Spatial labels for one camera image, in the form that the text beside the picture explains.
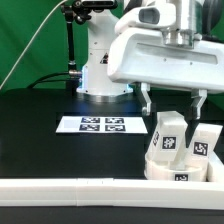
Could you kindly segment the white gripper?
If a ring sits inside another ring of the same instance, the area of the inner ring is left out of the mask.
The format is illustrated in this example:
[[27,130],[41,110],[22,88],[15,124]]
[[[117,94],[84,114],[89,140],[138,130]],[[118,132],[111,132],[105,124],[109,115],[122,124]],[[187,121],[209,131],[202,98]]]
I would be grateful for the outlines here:
[[119,83],[140,82],[136,84],[136,95],[143,116],[152,113],[151,86],[194,89],[185,116],[188,124],[186,146],[189,146],[199,124],[207,91],[224,92],[224,44],[201,40],[193,49],[185,49],[165,45],[160,31],[129,28],[111,44],[108,76]]

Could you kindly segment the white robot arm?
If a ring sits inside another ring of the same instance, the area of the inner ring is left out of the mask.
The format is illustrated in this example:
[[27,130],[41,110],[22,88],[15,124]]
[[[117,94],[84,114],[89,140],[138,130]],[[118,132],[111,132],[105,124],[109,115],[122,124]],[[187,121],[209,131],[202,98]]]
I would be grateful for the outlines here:
[[81,0],[90,9],[88,60],[80,91],[116,97],[140,85],[143,112],[152,87],[189,91],[198,119],[209,93],[224,92],[224,43],[211,35],[223,0],[131,0],[116,19],[111,0]]

